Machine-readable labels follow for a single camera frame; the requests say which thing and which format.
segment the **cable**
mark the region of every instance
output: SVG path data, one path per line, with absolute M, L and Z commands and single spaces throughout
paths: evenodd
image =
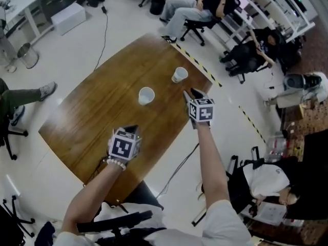
M 106 15 L 106 29 L 105 29 L 105 37 L 104 37 L 104 47 L 102 48 L 102 51 L 101 51 L 100 57 L 99 57 L 98 62 L 97 62 L 97 64 L 96 64 L 96 66 L 95 66 L 95 68 L 94 68 L 93 71 L 95 71 L 96 68 L 98 67 L 98 65 L 99 65 L 99 61 L 100 61 L 100 59 L 101 59 L 101 57 L 102 57 L 102 55 L 103 55 L 103 53 L 104 53 L 105 47 L 106 47 L 106 34 L 107 34 L 107 28 L 108 28 L 108 15 L 107 15 L 107 10 L 106 10 L 106 8 L 104 7 L 104 4 L 102 4 L 101 10 L 102 10 L 102 12 Z
M 190 158 L 190 156 L 195 152 L 195 150 L 198 148 L 199 143 L 197 143 L 197 145 L 194 147 L 193 151 L 180 163 L 180 165 L 176 168 L 176 170 L 173 172 L 173 174 L 171 175 L 171 177 L 169 178 L 168 182 L 166 183 L 166 185 L 164 186 L 164 188 L 162 189 L 162 191 L 156 196 L 156 199 L 159 198 L 159 196 L 166 194 L 166 192 L 169 189 L 169 185 L 171 180 L 173 179 L 173 177 L 178 173 L 178 171 L 182 168 L 182 166 L 187 162 L 187 160 Z
M 97 174 L 99 174 L 99 168 L 100 168 L 100 166 L 101 166 L 101 164 L 103 163 L 103 162 L 105 162 L 106 161 L 106 159 L 108 158 L 108 156 L 105 156 L 105 157 L 102 157 L 101 158 L 101 160 L 99 161 L 99 163 L 98 163 L 98 165 L 97 165 L 97 167 L 96 167 L 96 169 L 94 170 L 94 172 L 91 174 L 91 176 L 90 176 L 90 178 L 87 180 L 87 182 L 85 183 L 85 184 L 83 184 L 83 186 L 85 187 L 96 175 L 96 173 Z

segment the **wooden table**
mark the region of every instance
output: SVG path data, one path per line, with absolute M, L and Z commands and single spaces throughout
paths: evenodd
M 189 73 L 179 84 L 171 81 L 177 67 L 185 67 Z M 58 158 L 85 183 L 100 158 L 106 155 L 112 130 L 139 125 L 141 152 L 120 175 L 107 197 L 110 203 L 116 203 L 116 199 L 124 201 L 187 123 L 183 90 L 194 87 L 208 92 L 211 85 L 175 48 L 158 36 L 146 34 L 78 85 L 39 133 Z M 142 87 L 151 87 L 155 92 L 154 101 L 147 106 L 138 104 Z

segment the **hazard tape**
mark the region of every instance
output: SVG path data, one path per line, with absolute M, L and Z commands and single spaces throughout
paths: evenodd
M 208 75 L 211 77 L 212 80 L 214 80 L 215 83 L 217 83 L 220 87 L 222 87 L 222 84 L 195 58 L 193 58 L 185 49 L 183 49 L 181 46 L 179 46 L 177 43 L 175 43 L 176 47 L 180 49 L 180 51 L 188 56 L 193 62 L 198 64 L 200 68 L 202 68 Z
M 244 109 L 241 108 L 241 106 L 238 106 L 239 109 L 242 111 L 242 113 L 245 115 L 245 117 L 248 119 L 248 121 L 252 124 L 253 128 L 256 130 L 257 134 L 259 134 L 259 136 L 261 137 L 261 139 L 263 140 L 263 142 L 266 144 L 265 139 L 263 138 L 262 134 L 260 133 L 260 131 L 257 129 L 257 127 L 254 125 L 254 123 L 252 122 L 252 120 L 250 119 L 250 117 L 248 117 L 248 115 L 246 114 L 246 112 L 244 111 Z

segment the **shoe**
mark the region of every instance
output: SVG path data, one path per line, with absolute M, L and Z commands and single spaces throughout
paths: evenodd
M 48 96 L 52 95 L 57 89 L 57 83 L 51 82 L 40 88 L 41 98 L 40 101 L 45 100 Z
M 166 40 L 169 44 L 174 44 L 176 42 L 176 37 L 171 37 L 168 35 L 162 35 L 162 38 Z
M 18 108 L 15 108 L 13 118 L 12 120 L 10 120 L 10 125 L 15 127 L 19 119 L 24 115 L 24 112 L 25 112 L 25 106 L 19 106 Z
M 17 67 L 11 65 L 7 68 L 7 72 L 9 73 L 14 73 L 16 71 Z
M 167 24 L 170 20 L 168 19 L 163 19 L 163 18 L 159 18 L 159 20 L 165 24 Z

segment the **trash can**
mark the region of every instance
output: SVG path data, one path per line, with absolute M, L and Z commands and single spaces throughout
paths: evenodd
M 152 0 L 149 11 L 154 15 L 160 15 L 162 14 L 164 5 L 165 5 L 165 0 Z
M 23 62 L 27 69 L 33 68 L 39 60 L 39 55 L 34 51 L 30 43 L 21 46 L 17 58 Z

